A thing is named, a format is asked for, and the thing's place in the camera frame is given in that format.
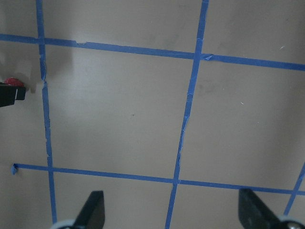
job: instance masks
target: gray floor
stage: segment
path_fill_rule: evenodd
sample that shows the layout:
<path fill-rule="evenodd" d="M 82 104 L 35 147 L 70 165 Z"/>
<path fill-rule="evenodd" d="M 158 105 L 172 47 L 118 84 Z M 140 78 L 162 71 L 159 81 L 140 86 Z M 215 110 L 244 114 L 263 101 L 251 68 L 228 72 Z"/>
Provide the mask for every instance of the gray floor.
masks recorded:
<path fill-rule="evenodd" d="M 201 0 L 44 0 L 46 38 L 194 53 Z M 210 0 L 202 53 L 305 64 L 305 1 Z M 34 0 L 0 0 L 0 33 L 38 37 Z M 53 165 L 173 178 L 192 59 L 46 45 Z M 39 48 L 0 41 L 0 227 L 52 225 Z M 181 180 L 293 190 L 305 161 L 305 72 L 201 61 Z M 104 190 L 105 229 L 163 229 L 172 183 L 54 173 L 57 220 Z M 300 187 L 305 191 L 305 184 Z M 257 192 L 282 215 L 289 194 Z M 178 185 L 171 229 L 242 228 L 238 190 Z M 305 196 L 292 217 L 305 221 Z"/>

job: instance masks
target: floor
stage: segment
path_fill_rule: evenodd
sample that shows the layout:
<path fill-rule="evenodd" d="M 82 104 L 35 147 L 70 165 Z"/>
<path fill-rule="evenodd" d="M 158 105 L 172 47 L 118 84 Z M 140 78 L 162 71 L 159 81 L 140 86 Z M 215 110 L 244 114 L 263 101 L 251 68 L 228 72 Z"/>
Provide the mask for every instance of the floor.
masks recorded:
<path fill-rule="evenodd" d="M 305 221 L 305 1 L 0 0 L 0 224 L 104 190 L 105 229 L 241 229 L 238 189 Z"/>

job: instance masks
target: red object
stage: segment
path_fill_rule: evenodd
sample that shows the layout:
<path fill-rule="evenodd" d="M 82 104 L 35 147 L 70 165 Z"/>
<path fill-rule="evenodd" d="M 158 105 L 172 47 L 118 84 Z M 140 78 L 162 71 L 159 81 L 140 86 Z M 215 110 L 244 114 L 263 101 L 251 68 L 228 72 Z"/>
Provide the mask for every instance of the red object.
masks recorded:
<path fill-rule="evenodd" d="M 16 87 L 24 87 L 23 82 L 21 82 L 20 80 L 16 79 L 16 78 L 8 78 L 4 81 L 4 83 L 9 84 L 9 85 L 13 85 Z"/>

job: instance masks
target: black object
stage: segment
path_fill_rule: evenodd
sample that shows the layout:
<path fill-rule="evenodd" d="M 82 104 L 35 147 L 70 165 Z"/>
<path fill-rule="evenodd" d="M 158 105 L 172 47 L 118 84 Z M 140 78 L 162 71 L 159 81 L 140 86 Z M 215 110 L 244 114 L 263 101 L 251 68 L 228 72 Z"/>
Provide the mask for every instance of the black object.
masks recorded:
<path fill-rule="evenodd" d="M 239 190 L 238 218 L 244 229 L 305 229 L 293 220 L 280 219 L 251 190 Z"/>
<path fill-rule="evenodd" d="M 93 191 L 88 197 L 72 229 L 102 229 L 105 223 L 103 191 Z"/>
<path fill-rule="evenodd" d="M 0 82 L 0 107 L 14 105 L 15 100 L 25 99 L 25 87 Z"/>

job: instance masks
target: red ball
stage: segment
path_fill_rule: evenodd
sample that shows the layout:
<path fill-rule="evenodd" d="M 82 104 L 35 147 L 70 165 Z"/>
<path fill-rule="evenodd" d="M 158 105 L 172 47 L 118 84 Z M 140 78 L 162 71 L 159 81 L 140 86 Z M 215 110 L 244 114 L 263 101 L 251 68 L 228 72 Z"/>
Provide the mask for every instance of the red ball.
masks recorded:
<path fill-rule="evenodd" d="M 16 79 L 16 78 L 8 78 L 4 81 L 4 83 L 12 85 L 12 86 L 16 86 L 16 87 L 24 87 L 23 82 L 21 82 L 20 80 Z"/>

